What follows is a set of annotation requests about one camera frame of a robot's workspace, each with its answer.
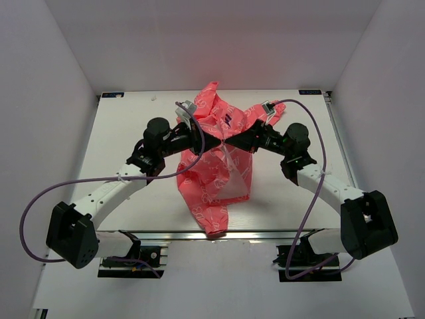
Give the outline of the pink patterned jacket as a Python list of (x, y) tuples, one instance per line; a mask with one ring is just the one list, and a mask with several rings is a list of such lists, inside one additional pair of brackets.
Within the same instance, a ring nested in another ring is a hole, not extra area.
[[(269, 118), (259, 104), (240, 110), (217, 94), (217, 82), (210, 82), (195, 97), (195, 118), (202, 129), (225, 140), (247, 130), (256, 120), (271, 125), (282, 117), (286, 105), (277, 104)], [(206, 151), (200, 160), (189, 150), (182, 152), (177, 169), (177, 188), (189, 211), (207, 235), (228, 229), (228, 206), (249, 200), (252, 186), (252, 154), (221, 143)]]

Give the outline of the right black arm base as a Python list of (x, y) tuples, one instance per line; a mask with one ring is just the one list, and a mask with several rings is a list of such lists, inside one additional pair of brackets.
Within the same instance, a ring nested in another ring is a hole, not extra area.
[[(277, 246), (277, 257), (272, 261), (272, 264), (280, 268), (285, 268), (290, 252), (290, 247), (290, 245)], [(297, 245), (292, 255), (290, 270), (306, 270), (308, 268), (312, 268), (313, 266), (322, 263), (331, 256), (332, 254), (315, 255), (313, 253), (306, 253), (303, 252), (303, 249), (299, 248)], [(338, 257), (335, 257), (332, 261), (329, 261), (327, 264), (322, 265), (321, 267), (315, 268), (315, 270), (322, 270), (325, 268), (338, 269)]]

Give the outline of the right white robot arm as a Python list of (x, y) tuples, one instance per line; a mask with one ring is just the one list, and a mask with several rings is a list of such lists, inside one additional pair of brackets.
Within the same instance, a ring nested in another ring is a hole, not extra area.
[(339, 214), (338, 228), (312, 231), (300, 238), (294, 251), (304, 263), (315, 265), (324, 255), (335, 253), (347, 253), (361, 260), (398, 242), (386, 197), (379, 191), (351, 187), (326, 174), (307, 151), (311, 142), (303, 124), (291, 124), (285, 134), (280, 134), (258, 120), (225, 142), (250, 153), (262, 148), (283, 156), (280, 166), (284, 176)]

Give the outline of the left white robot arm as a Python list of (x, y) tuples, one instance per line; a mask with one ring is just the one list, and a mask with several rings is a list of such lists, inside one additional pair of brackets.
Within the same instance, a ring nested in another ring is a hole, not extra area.
[(140, 241), (125, 231), (99, 232), (103, 220), (135, 192), (147, 186), (165, 168), (165, 158), (185, 150), (196, 156), (219, 146), (221, 140), (199, 128), (193, 120), (170, 128), (164, 118), (150, 120), (142, 140), (116, 176), (80, 200), (55, 206), (46, 243), (77, 269), (95, 258), (119, 258), (134, 265)]

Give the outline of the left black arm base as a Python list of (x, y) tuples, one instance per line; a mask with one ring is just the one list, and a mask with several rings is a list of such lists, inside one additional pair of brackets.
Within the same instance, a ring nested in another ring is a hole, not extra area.
[(139, 261), (144, 261), (155, 270), (167, 264), (167, 247), (159, 245), (142, 245), (139, 251), (132, 253), (126, 259), (135, 259), (135, 261), (113, 261), (112, 257), (102, 259), (100, 265), (109, 269), (112, 268), (127, 268), (132, 270), (137, 268), (138, 270), (147, 268)]

